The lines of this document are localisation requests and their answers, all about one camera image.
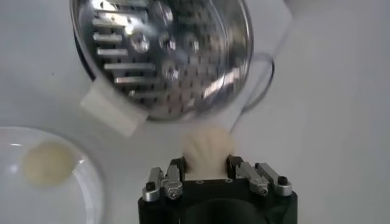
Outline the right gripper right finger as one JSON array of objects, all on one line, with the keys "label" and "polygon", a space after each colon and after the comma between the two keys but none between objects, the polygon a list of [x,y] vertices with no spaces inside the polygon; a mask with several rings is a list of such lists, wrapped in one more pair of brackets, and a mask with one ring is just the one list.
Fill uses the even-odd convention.
[{"label": "right gripper right finger", "polygon": [[242,157],[229,155],[226,159],[229,179],[245,179],[251,192],[262,197],[270,192],[281,197],[292,195],[292,184],[286,176],[279,175],[267,163],[256,163],[251,166]]}]

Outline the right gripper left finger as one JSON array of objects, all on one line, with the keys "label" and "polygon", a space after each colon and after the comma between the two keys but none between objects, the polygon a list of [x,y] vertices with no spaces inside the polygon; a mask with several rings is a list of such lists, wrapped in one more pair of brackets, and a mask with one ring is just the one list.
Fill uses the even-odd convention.
[{"label": "right gripper left finger", "polygon": [[151,168],[149,178],[142,189],[142,200],[155,202],[161,198],[178,200],[183,193],[186,161],[184,157],[172,159],[164,173],[160,167]]}]

